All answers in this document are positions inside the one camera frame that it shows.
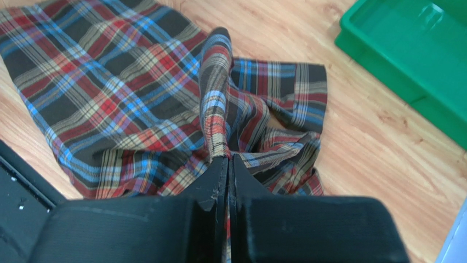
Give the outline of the red brown plaid shirt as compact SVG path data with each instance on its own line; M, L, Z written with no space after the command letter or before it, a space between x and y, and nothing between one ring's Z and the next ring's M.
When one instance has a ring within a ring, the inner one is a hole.
M1 57L33 121L87 198L176 195L237 156L269 191L321 195L321 65L236 58L155 1L1 10Z

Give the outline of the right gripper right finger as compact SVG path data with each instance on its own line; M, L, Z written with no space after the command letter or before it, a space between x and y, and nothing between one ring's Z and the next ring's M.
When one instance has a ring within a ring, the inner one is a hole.
M230 220L233 262L409 262L379 200L274 195L238 155L230 162Z

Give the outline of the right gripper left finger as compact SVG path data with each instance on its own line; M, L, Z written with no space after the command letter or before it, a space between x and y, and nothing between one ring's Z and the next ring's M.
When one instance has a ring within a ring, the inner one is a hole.
M65 202L29 262L223 262L227 168L214 158L176 196Z

